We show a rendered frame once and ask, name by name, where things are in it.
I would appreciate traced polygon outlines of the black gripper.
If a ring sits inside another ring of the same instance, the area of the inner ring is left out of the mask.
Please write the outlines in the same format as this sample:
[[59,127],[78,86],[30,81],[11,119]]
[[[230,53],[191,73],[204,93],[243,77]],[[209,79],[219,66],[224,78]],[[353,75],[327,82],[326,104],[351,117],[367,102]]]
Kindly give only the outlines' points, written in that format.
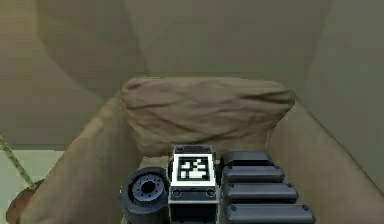
[[169,182],[166,170],[146,167],[135,171],[120,188],[123,224],[170,224]]

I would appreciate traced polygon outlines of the brown round pot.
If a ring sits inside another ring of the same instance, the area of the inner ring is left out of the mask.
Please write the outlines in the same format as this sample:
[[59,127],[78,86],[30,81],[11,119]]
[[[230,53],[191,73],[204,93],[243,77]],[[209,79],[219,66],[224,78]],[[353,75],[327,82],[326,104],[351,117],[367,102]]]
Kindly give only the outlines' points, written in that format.
[[43,179],[35,182],[34,187],[27,187],[20,191],[10,203],[6,213],[5,220],[7,224],[20,224],[20,216],[27,207],[36,190],[44,182]]

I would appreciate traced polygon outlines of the thin green plant stem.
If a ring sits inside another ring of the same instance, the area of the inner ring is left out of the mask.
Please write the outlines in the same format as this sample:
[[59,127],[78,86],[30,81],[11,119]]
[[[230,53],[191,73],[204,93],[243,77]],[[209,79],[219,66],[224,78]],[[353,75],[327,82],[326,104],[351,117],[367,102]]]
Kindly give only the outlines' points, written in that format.
[[35,189],[36,188],[35,182],[31,179],[30,175],[28,174],[26,169],[23,167],[23,165],[20,163],[19,159],[13,153],[11,147],[8,145],[8,143],[5,141],[5,139],[1,134],[0,134],[0,149],[5,153],[6,157],[15,167],[15,169],[18,171],[19,175],[27,184],[27,186],[30,189]]

